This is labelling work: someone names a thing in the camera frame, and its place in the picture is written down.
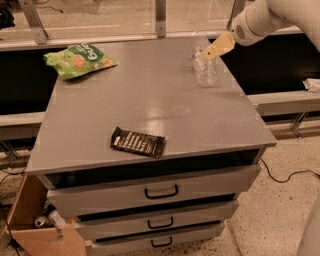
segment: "cardboard box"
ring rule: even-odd
[[[8,215],[13,238],[31,256],[85,256],[85,243],[68,219],[62,237],[56,228],[34,229],[33,222],[41,215],[47,189],[36,176],[24,174],[15,201]],[[0,233],[4,235],[5,227]]]

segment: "green snack bag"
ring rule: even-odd
[[[98,48],[86,43],[68,47],[57,53],[48,53],[43,57],[46,64],[53,67],[63,80],[119,64]]]

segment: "terrazzo floor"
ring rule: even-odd
[[[278,143],[269,148],[263,160],[271,174],[285,180],[295,171],[320,173],[320,120],[302,123],[302,139],[289,130],[288,123],[270,125]],[[171,247],[143,250],[120,256],[293,256],[296,255],[308,214],[320,193],[320,182],[310,174],[298,174],[287,183],[270,178],[263,163],[262,171],[248,192],[238,200],[240,206],[230,220],[225,221],[222,234],[204,241]],[[9,177],[0,186],[0,198],[14,196],[19,177]],[[9,236],[0,242],[0,255],[17,255],[7,246]],[[87,255],[94,253],[87,248]]]

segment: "gray drawer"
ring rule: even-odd
[[[123,236],[168,228],[188,226],[231,218],[239,203],[237,200],[224,203],[194,205],[167,211],[155,211],[108,218],[76,224],[84,240]]]
[[[260,170],[248,165],[139,179],[139,184],[134,180],[57,189],[48,198],[63,216],[80,216],[247,191]]]
[[[219,236],[223,228],[223,224],[192,227],[173,232],[161,232],[151,235],[137,236],[119,241],[112,240],[94,243],[92,248],[96,253],[96,256],[159,248],[183,242],[213,238],[215,236]]]

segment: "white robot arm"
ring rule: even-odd
[[[231,24],[235,41],[252,45],[278,29],[299,27],[320,52],[320,0],[255,0]]]

